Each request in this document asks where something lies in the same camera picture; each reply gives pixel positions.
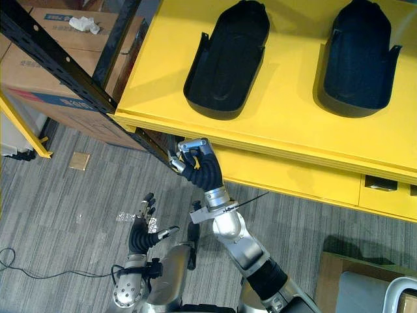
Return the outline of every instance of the robotic arm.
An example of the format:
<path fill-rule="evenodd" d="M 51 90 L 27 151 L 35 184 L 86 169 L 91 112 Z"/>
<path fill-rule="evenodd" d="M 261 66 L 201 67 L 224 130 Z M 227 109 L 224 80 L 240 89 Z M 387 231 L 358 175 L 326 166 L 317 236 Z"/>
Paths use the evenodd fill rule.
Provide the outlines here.
<path fill-rule="evenodd" d="M 148 250 L 162 239 L 177 232 L 179 228 L 172 226 L 158 233 L 149 233 L 149 222 L 155 212 L 154 204 L 152 193 L 147 194 L 141 202 L 139 213 L 135 216 L 130 229 L 129 255 L 124 267 L 117 271 L 118 279 L 117 283 L 114 280 L 113 301 L 107 312 L 125 312 L 124 310 L 129 312 L 134 306 L 146 305 L 151 292 L 149 280 L 162 275 L 163 266 L 159 259 L 154 258 L 148 262 Z"/>
<path fill-rule="evenodd" d="M 207 206 L 190 213 L 197 224 L 214 219 L 213 232 L 227 249 L 234 264 L 273 313 L 315 312 L 315 303 L 285 274 L 266 248 L 250 234 L 238 202 L 232 200 L 223 184 L 222 171 L 206 138 L 180 142 L 178 153 L 169 153 L 172 168 L 205 191 Z"/>

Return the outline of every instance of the black tray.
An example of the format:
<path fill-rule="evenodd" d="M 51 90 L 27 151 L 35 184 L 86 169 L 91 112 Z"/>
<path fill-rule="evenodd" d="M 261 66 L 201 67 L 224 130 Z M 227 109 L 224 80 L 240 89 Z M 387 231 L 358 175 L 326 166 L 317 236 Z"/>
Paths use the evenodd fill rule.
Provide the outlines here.
<path fill-rule="evenodd" d="M 331 112 L 361 117 L 385 108 L 401 46 L 390 45 L 391 24 L 376 3 L 353 0 L 334 20 L 324 90 Z"/>
<path fill-rule="evenodd" d="M 236 117 L 261 66 L 268 32 L 265 6 L 257 1 L 241 1 L 224 11 L 211 38 L 201 35 L 184 85 L 190 106 L 215 119 Z"/>

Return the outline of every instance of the brown cardboard box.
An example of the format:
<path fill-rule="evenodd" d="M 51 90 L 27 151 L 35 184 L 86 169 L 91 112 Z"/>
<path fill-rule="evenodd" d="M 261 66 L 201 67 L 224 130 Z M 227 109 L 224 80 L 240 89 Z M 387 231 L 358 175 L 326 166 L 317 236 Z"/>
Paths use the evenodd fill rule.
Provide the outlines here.
<path fill-rule="evenodd" d="M 68 20 L 72 16 L 79 18 L 85 13 L 94 17 L 101 27 L 97 35 L 69 26 Z M 89 75 L 93 75 L 117 14 L 34 8 L 31 15 Z M 132 58 L 136 57 L 141 44 L 136 38 L 138 31 L 144 36 L 143 18 L 134 18 L 106 86 L 107 93 L 116 101 L 120 100 L 132 69 Z M 17 46 L 11 45 L 8 49 L 1 63 L 1 73 L 2 89 L 6 94 L 18 97 L 52 119 L 104 142 L 143 149 Z"/>
<path fill-rule="evenodd" d="M 24 5 L 23 8 L 30 12 L 32 10 L 32 7 L 28 7 L 27 5 Z M 8 47 L 10 46 L 11 41 L 2 33 L 0 33 L 0 61 L 3 59 L 3 57 L 6 54 L 6 51 L 8 50 Z"/>
<path fill-rule="evenodd" d="M 67 8 L 81 10 L 83 0 L 18 0 L 20 5 L 30 5 L 40 8 Z"/>
<path fill-rule="evenodd" d="M 402 293 L 399 298 L 397 313 L 416 313 L 417 312 L 417 295 Z"/>
<path fill-rule="evenodd" d="M 401 276 L 417 276 L 416 272 L 404 267 L 376 265 L 338 254 L 323 252 L 315 290 L 315 302 L 323 313 L 334 313 L 336 311 L 340 275 L 347 271 L 387 282 Z"/>

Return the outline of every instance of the yellow table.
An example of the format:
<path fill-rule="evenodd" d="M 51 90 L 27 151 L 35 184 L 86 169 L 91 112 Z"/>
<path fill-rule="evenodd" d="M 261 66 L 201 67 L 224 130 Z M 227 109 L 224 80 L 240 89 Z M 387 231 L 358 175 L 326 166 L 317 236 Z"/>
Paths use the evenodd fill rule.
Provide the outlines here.
<path fill-rule="evenodd" d="M 182 93 L 201 32 L 211 34 L 234 0 L 164 0 L 113 118 L 131 132 L 208 137 L 227 180 L 417 221 L 409 185 L 417 184 L 417 6 L 377 1 L 403 45 L 392 97 L 376 114 L 349 119 L 320 108 L 316 92 L 332 22 L 349 1 L 262 2 L 265 57 L 236 119 L 205 117 Z M 398 180 L 398 190 L 366 188 L 365 173 Z"/>

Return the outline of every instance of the thin wire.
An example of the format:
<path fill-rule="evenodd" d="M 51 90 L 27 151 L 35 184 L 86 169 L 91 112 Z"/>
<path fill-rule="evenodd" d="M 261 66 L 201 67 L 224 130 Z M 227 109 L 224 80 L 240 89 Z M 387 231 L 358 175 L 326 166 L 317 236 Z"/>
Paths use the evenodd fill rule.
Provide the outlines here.
<path fill-rule="evenodd" d="M 241 207 L 241 206 L 243 206 L 243 205 L 245 205 L 245 204 L 248 204 L 248 203 L 250 203 L 250 202 L 252 202 L 252 201 L 255 201 L 256 199 L 259 199 L 260 197 L 264 196 L 265 194 L 269 194 L 269 191 L 264 192 L 263 194 L 260 194 L 259 196 L 256 196 L 256 197 L 254 197 L 254 198 L 253 198 L 253 199 L 251 199 L 251 200 L 245 201 L 244 203 L 241 203 L 241 204 L 237 205 L 236 207 L 230 207 L 228 211 L 230 211 L 230 210 L 232 210 L 232 209 L 237 209 L 238 207 Z"/>
<path fill-rule="evenodd" d="M 0 272 L 4 271 L 6 269 L 15 269 L 17 271 L 21 271 L 23 274 L 27 275 L 30 278 L 39 279 L 39 280 L 50 279 L 50 278 L 58 277 L 58 276 L 68 274 L 68 273 L 72 273 L 72 274 L 76 274 L 76 275 L 80 275 L 80 276 L 84 276 L 84 277 L 89 277 L 89 278 L 104 278 L 104 277 L 114 275 L 114 272 L 113 272 L 114 267 L 123 268 L 120 265 L 115 264 L 111 267 L 111 273 L 110 274 L 105 274 L 105 275 L 99 275 L 99 274 L 95 274 L 95 273 L 90 273 L 90 272 L 80 271 L 78 269 L 74 269 L 74 270 L 69 270 L 69 271 L 64 271 L 64 272 L 61 272 L 61 273 L 57 273 L 57 274 L 51 275 L 51 276 L 40 276 L 40 275 L 31 274 L 28 270 L 22 269 L 20 267 L 12 266 L 12 264 L 14 263 L 14 261 L 16 259 L 16 251 L 13 248 L 4 248 L 4 249 L 0 250 L 0 255 L 4 251 L 11 251 L 13 253 L 13 258 L 12 258 L 12 261 L 9 264 L 6 264 L 5 261 L 0 259 L 0 264 L 3 266 L 3 268 L 0 269 Z"/>
<path fill-rule="evenodd" d="M 151 291 L 152 291 L 152 286 L 151 286 L 151 278 L 150 278 L 150 277 L 148 277 L 148 279 L 147 279 L 147 283 L 148 283 L 149 293 L 151 293 Z"/>
<path fill-rule="evenodd" d="M 115 279 L 115 272 L 113 271 L 113 269 L 115 268 L 115 267 L 118 267 L 119 269 L 124 269 L 124 267 L 123 266 L 120 266 L 120 265 L 117 265 L 117 264 L 113 264 L 112 266 L 111 266 L 111 279 L 113 280 L 113 284 L 116 286 L 116 279 Z"/>

